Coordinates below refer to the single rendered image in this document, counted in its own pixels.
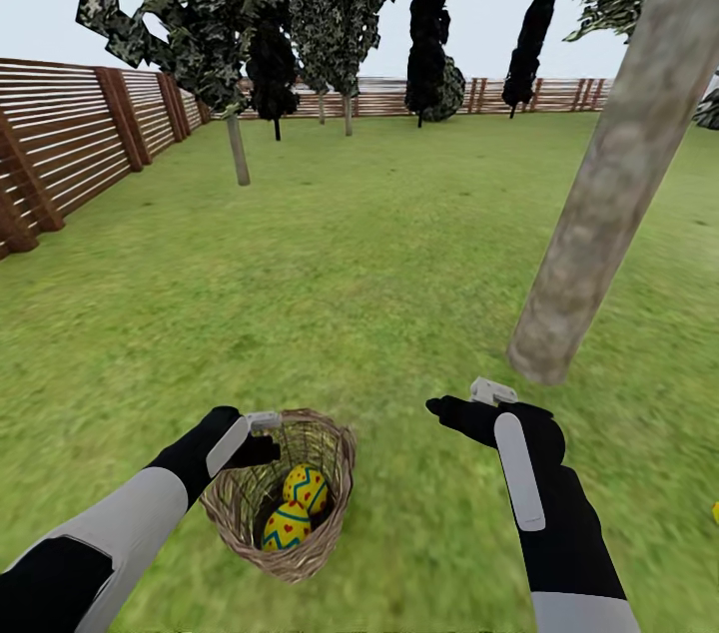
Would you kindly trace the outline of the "wicker basket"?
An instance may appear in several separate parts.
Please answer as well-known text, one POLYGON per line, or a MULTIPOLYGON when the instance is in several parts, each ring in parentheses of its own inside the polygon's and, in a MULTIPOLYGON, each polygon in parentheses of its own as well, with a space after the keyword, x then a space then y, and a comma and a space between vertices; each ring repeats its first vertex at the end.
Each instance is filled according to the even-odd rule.
POLYGON ((263 491, 255 504, 256 512, 251 516, 248 494, 251 479, 242 480, 240 469, 223 468, 211 482, 208 489, 199 496, 206 513, 218 526, 220 537, 234 553, 257 565, 264 573, 272 574, 287 584, 300 583, 312 578, 322 570, 331 554, 336 550, 344 514, 354 488, 354 471, 358 465, 357 441, 349 426, 338 426, 329 416, 309 408, 282 409, 282 426, 271 430, 282 447, 283 459, 287 466, 274 474, 270 487, 263 491), (313 436, 309 425, 315 427, 320 449, 313 449, 313 436), (296 433, 296 427, 298 428, 296 433), (292 433, 289 433, 292 432, 292 433), (274 497, 282 493, 288 473, 295 468, 298 457, 305 463, 317 462, 327 465, 332 438, 333 458, 330 459, 330 477, 326 476, 331 504, 317 514, 311 535, 295 548, 265 551, 262 549, 263 520, 266 508, 274 497), (291 445, 301 444, 297 453, 291 445), (243 482, 242 482, 243 481, 243 482), (327 517, 326 517, 327 516, 327 517))

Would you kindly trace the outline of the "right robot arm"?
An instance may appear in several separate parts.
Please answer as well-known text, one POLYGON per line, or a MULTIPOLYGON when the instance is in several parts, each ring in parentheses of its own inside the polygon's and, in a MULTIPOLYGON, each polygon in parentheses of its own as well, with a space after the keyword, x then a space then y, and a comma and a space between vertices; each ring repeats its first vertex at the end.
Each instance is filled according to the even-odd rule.
POLYGON ((549 410, 478 377, 463 399, 426 402, 439 422, 498 450, 518 528, 537 633, 640 633, 549 410))

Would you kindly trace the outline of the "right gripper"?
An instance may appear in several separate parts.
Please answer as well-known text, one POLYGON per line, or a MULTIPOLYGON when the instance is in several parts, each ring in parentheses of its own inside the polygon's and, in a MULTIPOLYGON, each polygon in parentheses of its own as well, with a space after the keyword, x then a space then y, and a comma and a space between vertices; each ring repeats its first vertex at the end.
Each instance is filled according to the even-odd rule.
POLYGON ((462 432, 470 439, 486 444, 476 430, 476 419, 489 404, 469 402, 463 399, 446 395, 442 398, 433 398, 426 402, 425 407, 439 416, 439 422, 449 428, 462 432))

